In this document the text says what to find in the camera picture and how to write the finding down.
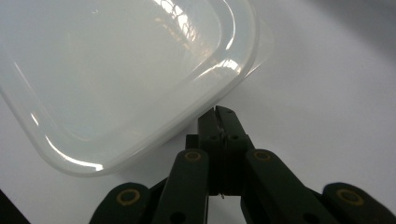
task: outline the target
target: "white dish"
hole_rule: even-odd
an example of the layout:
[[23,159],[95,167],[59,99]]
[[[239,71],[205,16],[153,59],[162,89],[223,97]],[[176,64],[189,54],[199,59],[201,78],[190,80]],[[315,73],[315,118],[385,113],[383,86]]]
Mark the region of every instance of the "white dish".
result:
[[103,175],[242,81],[259,26],[248,0],[2,1],[0,90],[49,164]]

